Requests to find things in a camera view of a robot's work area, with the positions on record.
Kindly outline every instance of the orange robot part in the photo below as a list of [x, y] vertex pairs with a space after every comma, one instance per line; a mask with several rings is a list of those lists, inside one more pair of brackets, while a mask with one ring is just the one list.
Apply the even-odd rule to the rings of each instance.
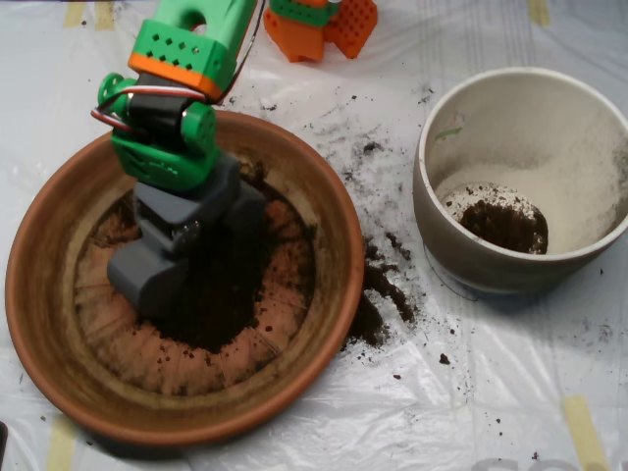
[[338, 15], [324, 28], [325, 41], [333, 42], [347, 59], [355, 59], [376, 24], [373, 0], [342, 0]]
[[[321, 7], [327, 0], [301, 0]], [[321, 61], [325, 42], [333, 42], [347, 59], [355, 59], [377, 24], [373, 0], [342, 0], [339, 13], [323, 27], [315, 27], [277, 15], [264, 14], [264, 26], [290, 62]]]

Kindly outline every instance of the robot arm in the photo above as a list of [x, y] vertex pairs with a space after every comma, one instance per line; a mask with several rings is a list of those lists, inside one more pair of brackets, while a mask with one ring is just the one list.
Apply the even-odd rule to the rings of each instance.
[[[92, 116], [114, 127], [112, 143], [133, 192], [141, 238], [109, 260], [112, 285], [143, 317], [168, 315], [189, 257], [220, 226], [252, 234], [263, 194], [239, 177], [237, 159], [215, 142], [212, 104], [229, 92], [255, 0], [162, 0], [137, 36], [129, 65], [137, 80], [110, 74]], [[207, 25], [197, 34], [192, 29]]]
[[[112, 141], [126, 173], [176, 192], [207, 180], [219, 155], [211, 104], [229, 92], [250, 50], [249, 44], [238, 66], [255, 5], [162, 0], [154, 18], [144, 21], [129, 58], [138, 79], [107, 76], [92, 111], [114, 127]], [[198, 25], [207, 25], [204, 33], [192, 31]]]

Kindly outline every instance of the wire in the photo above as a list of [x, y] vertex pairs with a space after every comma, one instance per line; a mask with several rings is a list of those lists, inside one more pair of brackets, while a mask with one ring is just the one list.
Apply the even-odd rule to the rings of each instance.
[[255, 41], [255, 36], [257, 36], [257, 30], [259, 29], [260, 24], [262, 23], [262, 16], [264, 15], [264, 7], [266, 7], [266, 0], [262, 0], [262, 6], [259, 9], [259, 15], [257, 16], [257, 22], [255, 23], [255, 29], [253, 30], [253, 34], [251, 35], [251, 40], [248, 41], [248, 46], [246, 46], [246, 50], [244, 51], [244, 55], [242, 56], [242, 60], [239, 62], [235, 69], [234, 76], [232, 77], [232, 81], [230, 81], [229, 86], [223, 92], [222, 95], [216, 100], [216, 103], [221, 103], [225, 97], [232, 91], [234, 87], [234, 83], [236, 83], [236, 79], [239, 76], [239, 73], [242, 72], [242, 67], [244, 67], [244, 62], [246, 62], [246, 58], [248, 57], [248, 53], [251, 52], [253, 48], [253, 42]]
[[122, 95], [129, 94], [140, 94], [140, 95], [164, 95], [164, 96], [183, 96], [187, 98], [193, 98], [197, 101], [205, 101], [206, 96], [200, 91], [191, 90], [189, 88], [182, 88], [178, 86], [158, 86], [158, 85], [132, 85], [128, 86], [117, 93], [107, 97], [105, 101], [99, 104], [96, 108], [91, 110], [91, 116], [101, 121], [109, 126], [113, 126], [114, 128], [125, 131], [125, 132], [134, 132], [131, 126], [127, 125], [123, 121], [114, 118], [111, 115], [105, 113], [105, 110], [109, 108], [114, 102], [120, 98]]
[[[262, 0], [262, 6], [259, 10], [259, 15], [257, 16], [257, 22], [255, 23], [255, 28], [253, 30], [253, 34], [251, 35], [251, 40], [248, 42], [248, 46], [246, 46], [246, 50], [244, 51], [244, 55], [242, 56], [242, 60], [239, 62], [237, 67], [235, 68], [235, 73], [232, 77], [232, 80], [229, 82], [229, 86], [227, 89], [220, 95], [216, 103], [221, 103], [225, 97], [232, 91], [234, 87], [234, 83], [236, 83], [236, 79], [239, 77], [239, 73], [242, 71], [244, 67], [244, 62], [248, 58], [248, 54], [251, 52], [253, 48], [253, 42], [255, 41], [255, 37], [257, 36], [257, 31], [259, 30], [259, 26], [262, 23], [262, 16], [264, 15], [264, 7], [266, 6], [266, 0]], [[118, 118], [113, 117], [110, 114], [106, 113], [106, 110], [114, 104], [114, 102], [123, 95], [129, 95], [132, 93], [137, 94], [145, 94], [145, 95], [164, 95], [164, 96], [182, 96], [187, 98], [193, 98], [197, 101], [206, 102], [207, 97], [204, 93], [200, 91], [192, 90], [190, 88], [183, 88], [178, 86], [157, 86], [157, 85], [132, 85], [128, 86], [111, 96], [108, 96], [102, 103], [100, 103], [96, 108], [91, 110], [91, 116], [106, 125], [113, 126], [114, 128], [124, 131], [124, 132], [141, 132], [137, 131], [131, 126], [127, 125], [123, 121]]]

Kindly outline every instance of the clay plant saucer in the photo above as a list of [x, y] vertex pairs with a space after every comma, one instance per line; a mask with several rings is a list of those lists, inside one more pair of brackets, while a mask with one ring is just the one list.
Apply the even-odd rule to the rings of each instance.
[[266, 218], [279, 242], [252, 319], [224, 344], [139, 320], [109, 284], [109, 257], [139, 236], [133, 179], [109, 134], [50, 179], [14, 241], [5, 298], [16, 351], [51, 402], [106, 438], [175, 446], [248, 430], [321, 373], [353, 319], [362, 235], [340, 179], [311, 147], [264, 121], [218, 112], [217, 133], [242, 172], [278, 195]]

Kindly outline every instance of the green plastic part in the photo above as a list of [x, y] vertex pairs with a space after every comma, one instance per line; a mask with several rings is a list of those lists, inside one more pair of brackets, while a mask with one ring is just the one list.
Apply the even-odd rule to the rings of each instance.
[[328, 2], [325, 7], [311, 7], [293, 0], [270, 0], [271, 11], [281, 17], [306, 25], [323, 27], [340, 10], [340, 3]]
[[[211, 110], [207, 105], [198, 104]], [[187, 138], [190, 147], [186, 152], [174, 153], [160, 145], [146, 145], [131, 134], [114, 130], [111, 141], [124, 171], [143, 183], [169, 191], [189, 191], [203, 184], [220, 151], [209, 137], [211, 129], [215, 129], [214, 121], [199, 116], [201, 114], [200, 110], [195, 110], [192, 121], [196, 123], [187, 125], [192, 131]]]
[[216, 113], [211, 106], [194, 102], [185, 110], [181, 123], [185, 143], [197, 153], [215, 147]]
[[[109, 74], [100, 83], [98, 88], [98, 104], [101, 105], [108, 97], [118, 93], [123, 88], [135, 85], [136, 80], [133, 78], [123, 78], [120, 74]], [[126, 120], [129, 116], [127, 114], [127, 106], [129, 104], [129, 96], [122, 95], [112, 105], [109, 106], [109, 112], [116, 113], [122, 120]]]
[[[134, 53], [198, 72], [226, 89], [255, 0], [162, 0], [144, 21]], [[204, 33], [191, 30], [207, 25]]]

